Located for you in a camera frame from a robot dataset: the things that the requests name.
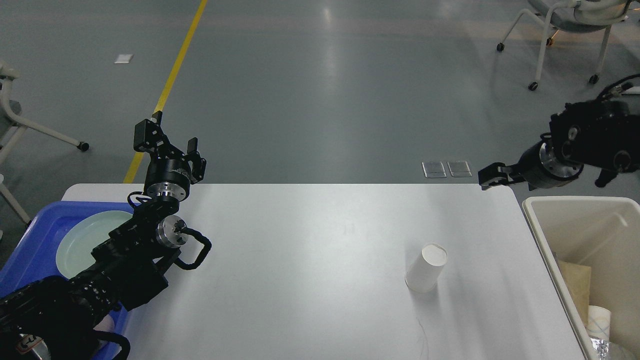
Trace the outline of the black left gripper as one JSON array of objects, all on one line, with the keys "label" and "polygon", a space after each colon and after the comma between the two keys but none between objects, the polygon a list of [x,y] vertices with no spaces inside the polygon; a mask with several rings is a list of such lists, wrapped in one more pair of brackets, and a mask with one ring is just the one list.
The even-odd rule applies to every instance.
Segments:
[{"label": "black left gripper", "polygon": [[187,142],[185,155],[166,158],[173,150],[169,137],[162,130],[162,117],[163,112],[156,111],[149,119],[135,125],[133,150],[150,155],[144,194],[150,198],[165,196],[181,202],[190,196],[190,187],[204,179],[207,160],[198,151],[197,137]]}]

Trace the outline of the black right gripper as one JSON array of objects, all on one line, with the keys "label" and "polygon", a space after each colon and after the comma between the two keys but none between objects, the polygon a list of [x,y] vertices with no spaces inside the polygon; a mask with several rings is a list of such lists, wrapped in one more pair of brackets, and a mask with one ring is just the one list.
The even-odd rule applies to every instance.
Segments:
[{"label": "black right gripper", "polygon": [[527,183],[529,191],[565,186],[582,174],[583,164],[567,164],[555,156],[553,147],[540,141],[526,150],[518,165],[493,162],[477,172],[482,191],[493,187]]}]

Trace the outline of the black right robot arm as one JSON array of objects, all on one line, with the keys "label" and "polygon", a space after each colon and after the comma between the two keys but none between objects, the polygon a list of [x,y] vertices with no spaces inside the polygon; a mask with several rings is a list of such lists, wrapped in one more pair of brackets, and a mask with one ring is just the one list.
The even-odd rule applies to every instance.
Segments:
[{"label": "black right robot arm", "polygon": [[605,187],[618,174],[639,170],[639,116],[618,97],[633,88],[638,74],[606,86],[592,100],[567,103],[550,116],[549,130],[518,162],[493,162],[478,171],[486,191],[526,183],[530,191],[565,186],[577,180],[585,166],[599,169],[594,184]]}]

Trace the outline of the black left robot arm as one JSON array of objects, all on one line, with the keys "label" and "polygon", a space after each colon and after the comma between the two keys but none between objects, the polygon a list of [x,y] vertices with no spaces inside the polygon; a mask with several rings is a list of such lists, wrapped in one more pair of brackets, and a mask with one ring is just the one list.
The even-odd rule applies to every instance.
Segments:
[{"label": "black left robot arm", "polygon": [[46,276],[2,297],[3,360],[89,360],[102,342],[119,346],[114,357],[125,360],[128,338],[97,326],[110,312],[134,310],[158,296],[172,265],[192,271],[210,253],[210,239],[178,216],[207,162],[196,137],[185,152],[170,143],[162,116],[156,111],[135,126],[133,148],[150,156],[144,188],[126,198],[131,219],[91,251],[94,264],[69,279]]}]

